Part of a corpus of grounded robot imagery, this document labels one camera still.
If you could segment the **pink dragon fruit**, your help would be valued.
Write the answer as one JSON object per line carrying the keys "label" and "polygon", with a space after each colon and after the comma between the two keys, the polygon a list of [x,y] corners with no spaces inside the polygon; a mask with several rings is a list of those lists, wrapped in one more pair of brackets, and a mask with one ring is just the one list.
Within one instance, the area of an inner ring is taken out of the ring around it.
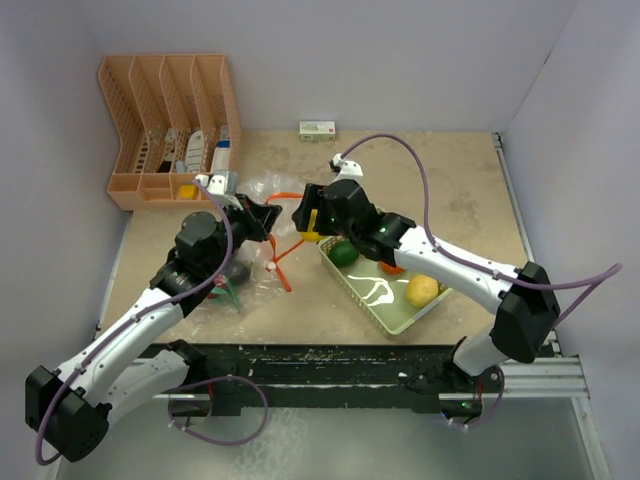
{"label": "pink dragon fruit", "polygon": [[236,293],[233,283],[227,277],[220,277],[216,280],[214,287],[207,295],[207,299],[229,301],[238,313],[242,311],[238,294]]}

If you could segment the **yellow lemon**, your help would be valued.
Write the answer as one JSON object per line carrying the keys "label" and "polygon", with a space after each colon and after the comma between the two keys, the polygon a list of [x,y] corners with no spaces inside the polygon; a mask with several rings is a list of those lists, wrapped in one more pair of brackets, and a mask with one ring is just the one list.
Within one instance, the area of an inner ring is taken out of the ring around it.
{"label": "yellow lemon", "polygon": [[309,217],[309,222],[308,222],[308,225],[306,227],[306,230],[303,231],[303,232],[300,232],[300,237],[304,242],[307,242],[307,243],[318,243],[319,241],[321,241],[323,239],[323,236],[320,235],[315,230],[317,214],[318,214],[318,210],[317,209],[313,209],[311,211],[311,214],[310,214],[310,217]]}

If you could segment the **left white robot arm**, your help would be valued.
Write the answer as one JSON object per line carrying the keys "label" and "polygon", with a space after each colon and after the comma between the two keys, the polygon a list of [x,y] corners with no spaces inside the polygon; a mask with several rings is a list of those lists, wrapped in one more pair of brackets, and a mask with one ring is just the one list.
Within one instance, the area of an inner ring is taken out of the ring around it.
{"label": "left white robot arm", "polygon": [[26,378],[25,422],[36,434],[39,466],[85,458],[113,424],[156,394],[207,384],[205,355],[182,340],[141,366],[134,361],[207,299],[245,242],[269,239],[282,212],[244,194],[209,199],[218,212],[185,217],[165,263],[123,316],[55,369],[39,366]]}

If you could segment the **green avocado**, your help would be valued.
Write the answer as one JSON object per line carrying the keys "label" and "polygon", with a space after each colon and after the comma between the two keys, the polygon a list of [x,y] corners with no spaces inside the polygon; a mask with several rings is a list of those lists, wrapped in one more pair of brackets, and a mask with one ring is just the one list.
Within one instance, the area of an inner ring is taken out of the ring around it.
{"label": "green avocado", "polygon": [[353,265],[359,256],[359,251],[347,240],[335,243],[327,254],[328,259],[337,268]]}

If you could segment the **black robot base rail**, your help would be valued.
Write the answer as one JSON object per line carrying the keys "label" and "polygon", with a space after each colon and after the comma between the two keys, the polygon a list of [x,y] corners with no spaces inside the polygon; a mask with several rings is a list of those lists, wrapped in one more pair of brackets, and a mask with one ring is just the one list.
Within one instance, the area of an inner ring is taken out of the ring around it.
{"label": "black robot base rail", "polygon": [[189,344],[147,347],[186,357],[189,390],[169,390],[178,415],[237,416],[245,408],[405,409],[475,416],[501,391],[495,367],[477,379],[455,373],[448,346]]}

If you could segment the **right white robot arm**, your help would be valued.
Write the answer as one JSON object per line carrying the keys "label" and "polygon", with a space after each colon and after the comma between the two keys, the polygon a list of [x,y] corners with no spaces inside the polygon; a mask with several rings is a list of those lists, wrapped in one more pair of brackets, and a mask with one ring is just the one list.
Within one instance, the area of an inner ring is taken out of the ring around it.
{"label": "right white robot arm", "polygon": [[444,369],[456,391],[469,390],[506,360],[533,362],[559,318],[543,267],[493,262],[429,237],[413,220],[378,209],[352,179],[307,185],[292,221],[299,232],[341,236],[369,260],[432,277],[494,315],[491,326],[456,344]]}

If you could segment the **clear zip top bag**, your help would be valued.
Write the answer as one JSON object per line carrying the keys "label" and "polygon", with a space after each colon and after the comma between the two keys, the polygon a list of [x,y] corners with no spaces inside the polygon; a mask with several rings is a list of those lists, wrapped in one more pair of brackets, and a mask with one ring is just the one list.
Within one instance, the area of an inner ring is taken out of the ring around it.
{"label": "clear zip top bag", "polygon": [[252,263],[250,279],[242,285],[234,286],[242,311],[238,313],[229,301],[207,299],[199,307],[207,319],[240,319],[277,296],[291,291],[290,282],[280,267],[280,262],[303,244],[290,219],[303,190],[304,184],[299,178],[273,171],[253,177],[239,186],[239,191],[252,200],[278,204],[283,207],[283,211],[272,229],[270,240],[262,243],[245,242],[229,261]]}

